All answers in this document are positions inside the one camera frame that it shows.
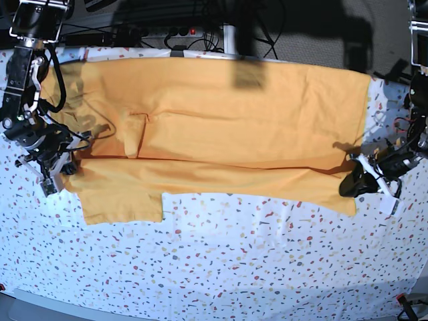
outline orange cloth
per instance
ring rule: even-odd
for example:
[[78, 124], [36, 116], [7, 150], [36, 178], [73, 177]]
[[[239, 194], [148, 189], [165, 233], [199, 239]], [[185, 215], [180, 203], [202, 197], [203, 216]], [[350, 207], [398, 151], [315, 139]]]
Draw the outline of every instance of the orange cloth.
[[[87, 224], [163, 218], [161, 193], [241, 193], [348, 215], [345, 150], [359, 146], [370, 78], [345, 70], [184, 58], [62, 66], [56, 119], [92, 130], [66, 179]], [[42, 96], [59, 100], [53, 70]]]

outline power strip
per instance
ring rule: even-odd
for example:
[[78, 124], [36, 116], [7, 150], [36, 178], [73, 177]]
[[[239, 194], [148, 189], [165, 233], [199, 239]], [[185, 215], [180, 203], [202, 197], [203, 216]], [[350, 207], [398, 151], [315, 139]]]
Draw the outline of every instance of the power strip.
[[204, 35], [202, 27], [149, 27], [142, 30], [141, 39], [166, 38], [172, 28], [178, 31], [172, 38], [202, 38]]

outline speckled tablecloth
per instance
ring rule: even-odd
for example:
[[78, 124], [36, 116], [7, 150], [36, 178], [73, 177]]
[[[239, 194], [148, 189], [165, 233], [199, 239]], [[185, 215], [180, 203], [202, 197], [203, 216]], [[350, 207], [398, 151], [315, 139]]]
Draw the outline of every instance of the speckled tablecloth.
[[[0, 52], [1, 75], [10, 54]], [[59, 50], [62, 62], [169, 54]], [[372, 80], [367, 150], [395, 135], [405, 90]], [[0, 142], [0, 282], [9, 291], [156, 320], [363, 320], [398, 314], [395, 296], [427, 262], [426, 161], [404, 178], [406, 206], [395, 217], [379, 213], [381, 195], [358, 198], [357, 216], [347, 217], [282, 199], [194, 194], [164, 195], [162, 223], [87, 227], [75, 195], [46, 199], [13, 166], [20, 153]]]

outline metal bracket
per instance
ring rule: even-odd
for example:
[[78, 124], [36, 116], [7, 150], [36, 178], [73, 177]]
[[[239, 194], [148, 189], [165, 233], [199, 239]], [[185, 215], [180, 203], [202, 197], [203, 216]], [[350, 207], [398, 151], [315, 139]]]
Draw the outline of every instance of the metal bracket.
[[381, 188], [381, 191], [385, 195], [382, 198], [379, 211], [387, 215], [394, 215], [395, 213], [400, 213], [404, 207], [404, 203], [400, 199], [394, 197], [394, 195], [391, 193], [389, 186], [387, 185], [387, 182], [385, 182], [383, 177], [378, 174], [383, 174], [382, 170], [377, 167], [377, 173], [364, 155], [358, 156], [357, 160], [361, 163], [364, 170], [371, 174], [374, 179], [376, 179], [377, 183], [379, 184], [379, 187]]

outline black cable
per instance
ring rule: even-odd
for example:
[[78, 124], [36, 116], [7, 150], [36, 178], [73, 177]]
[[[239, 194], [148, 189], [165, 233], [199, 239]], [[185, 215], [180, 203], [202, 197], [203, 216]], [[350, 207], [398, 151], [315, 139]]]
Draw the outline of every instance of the black cable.
[[401, 152], [402, 150], [404, 150], [405, 148], [407, 148], [410, 144], [412, 144], [413, 142], [415, 142], [420, 137], [420, 135], [423, 133], [424, 130], [425, 130], [425, 127], [423, 128], [423, 130], [418, 135], [415, 135], [411, 140], [409, 140], [407, 143], [405, 143], [402, 147], [400, 147], [397, 150], [394, 150], [391, 154], [388, 154], [385, 158], [382, 158], [377, 164], [378, 165], [382, 164], [387, 159], [390, 159], [392, 156], [395, 156], [396, 154], [398, 154], [399, 152]]
[[274, 51], [274, 55], [275, 55], [275, 58], [277, 59], [277, 60], [279, 60], [278, 59], [278, 54], [276, 53], [276, 50], [275, 50], [275, 42], [273, 41], [273, 39], [271, 38], [271, 36], [270, 36], [270, 34], [269, 34], [269, 31], [268, 31], [268, 29], [267, 29], [267, 27], [266, 27], [266, 24], [263, 22], [263, 19], [260, 17], [260, 15], [259, 14], [257, 14], [256, 15], [256, 18], [257, 18], [257, 21], [258, 21], [258, 23], [259, 23], [259, 25], [260, 25], [260, 27], [261, 27], [261, 30], [263, 31], [263, 34], [265, 35], [265, 37], [267, 38], [267, 42], [266, 43], [268, 43], [270, 46], [271, 46], [271, 49]]
[[[101, 30], [100, 28], [84, 27], [83, 25], [74, 25], [72, 23], [63, 23], [62, 25], [69, 25], [70, 27], [76, 27], [76, 28], [81, 28], [81, 29], [85, 29], [85, 30], [99, 31], [99, 32], [102, 32], [102, 33], [109, 33], [109, 34], [112, 34], [112, 35], [117, 35], [117, 33], [114, 33], [114, 32], [111, 32], [111, 31], [106, 31], [106, 30]], [[70, 32], [70, 33], [63, 34], [62, 36], [72, 35], [74, 33], [79, 33], [79, 32], [82, 32], [82, 31]]]
[[201, 39], [195, 40], [194, 42], [192, 42], [192, 43], [187, 47], [187, 49], [190, 49], [192, 45], [194, 45], [195, 43], [200, 42], [200, 41], [205, 41], [205, 39], [201, 38]]
[[56, 78], [58, 79], [58, 86], [60, 87], [60, 93], [61, 93], [60, 102], [58, 103], [58, 105], [55, 108], [53, 108], [53, 106], [49, 104], [47, 105], [47, 108], [49, 109], [49, 111], [56, 113], [56, 112], [59, 112], [64, 107], [64, 104], [66, 103], [66, 99], [67, 99], [66, 85], [64, 84], [64, 79], [62, 78], [60, 62], [58, 61], [55, 48], [51, 43], [47, 43], [46, 48], [51, 54], [51, 59], [54, 62], [53, 68], [56, 73]]
[[270, 54], [270, 52], [272, 50], [275, 50], [275, 45], [277, 44], [278, 40], [281, 38], [282, 33], [284, 32], [284, 27], [286, 26], [286, 19], [287, 19], [287, 9], [286, 9], [286, 5], [284, 5], [283, 0], [278, 0], [280, 2], [280, 5], [282, 7], [282, 23], [281, 23], [281, 30], [280, 33], [278, 34], [278, 36], [276, 37], [276, 40], [274, 41], [272, 47], [269, 49], [269, 51], [263, 56], [263, 58], [266, 58], [268, 56], [268, 54]]

